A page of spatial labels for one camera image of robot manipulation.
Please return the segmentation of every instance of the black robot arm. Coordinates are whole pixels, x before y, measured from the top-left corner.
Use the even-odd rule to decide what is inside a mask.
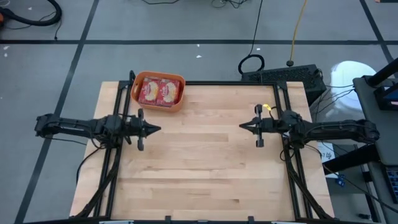
[[[118,137],[124,138],[128,144],[131,144],[130,136],[137,136],[137,147],[140,151],[144,150],[142,138],[146,138],[158,130],[160,130],[160,127],[149,124],[144,120],[142,109],[138,110],[138,116],[129,116],[127,121],[123,121],[118,115],[108,115],[100,119],[85,121],[45,114],[37,117],[35,127],[36,136],[46,138],[58,133],[70,134],[96,139],[102,148],[116,147]]]
[[[379,139],[376,125],[365,119],[311,123],[291,110],[284,111],[280,119],[261,118],[262,105],[256,105],[254,111],[257,116],[239,126],[257,135],[257,147],[264,146],[261,133],[289,136],[290,145],[299,149],[313,140],[352,139],[371,144]]]

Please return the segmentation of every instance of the gray floor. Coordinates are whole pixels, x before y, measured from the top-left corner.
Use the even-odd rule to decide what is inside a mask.
[[[237,65],[251,46],[233,43],[234,40],[252,39],[260,3],[249,0],[239,9],[230,5],[215,9],[211,7],[211,0],[181,0],[176,4],[155,6],[139,0],[57,1],[63,9],[58,32],[60,42],[51,41],[56,25],[0,30],[2,223],[15,222],[39,157],[43,140],[34,136],[35,118],[54,112],[68,75],[73,75],[73,80],[61,115],[81,119],[93,116],[100,83],[124,80],[131,69],[136,73],[143,70],[177,73],[187,80],[239,80]],[[88,34],[79,41],[96,3],[98,7]],[[290,40],[302,3],[303,0],[264,0],[257,40]],[[394,22],[398,20],[398,4],[377,4],[373,0],[366,0],[366,4],[382,38],[396,40],[389,43],[398,44]],[[8,7],[16,14],[33,19],[53,11],[43,0],[11,0]],[[11,21],[7,26],[23,24]],[[345,60],[366,63],[375,70],[387,64],[386,52],[381,47],[384,43],[377,39],[359,0],[309,0],[297,39],[327,40],[323,45],[298,42],[294,55],[295,65],[314,63],[321,68],[327,83],[331,67]],[[34,43],[30,40],[48,41]],[[189,44],[172,40],[189,40],[186,41]],[[211,40],[226,40],[230,44]],[[345,45],[344,40],[362,42]],[[290,45],[288,42],[270,43],[255,45],[254,53],[264,56],[265,69],[284,67]],[[83,49],[76,54],[78,44]],[[388,49],[394,58],[398,57],[398,46],[389,45]],[[78,62],[75,69],[71,66],[73,59]],[[251,71],[258,66],[256,61],[250,61],[243,70]],[[75,172],[83,153],[83,146],[51,143],[25,222],[68,217],[75,190]],[[355,214],[367,212],[361,202],[364,197],[341,197],[332,195],[337,217],[355,221]],[[358,206],[347,206],[350,205],[347,200]]]

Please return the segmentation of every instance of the wooden table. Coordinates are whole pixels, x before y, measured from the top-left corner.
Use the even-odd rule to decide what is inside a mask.
[[[95,118],[113,113],[117,86],[102,84]],[[292,109],[311,121],[302,83],[288,83],[288,88]],[[255,117],[258,103],[275,105],[272,87],[187,86],[178,113],[144,110],[146,120],[162,130],[144,141],[143,152],[134,138],[132,145],[123,144],[112,219],[294,220],[286,166],[279,159],[280,134],[263,134],[265,146],[256,148],[256,137],[238,127]],[[138,108],[134,102],[129,111],[136,114]],[[88,142],[85,156],[94,150]],[[309,191],[333,216],[319,154],[310,148],[301,153]],[[97,152],[81,168],[71,215],[98,188],[103,158],[104,151]],[[101,214],[107,197],[106,192]]]

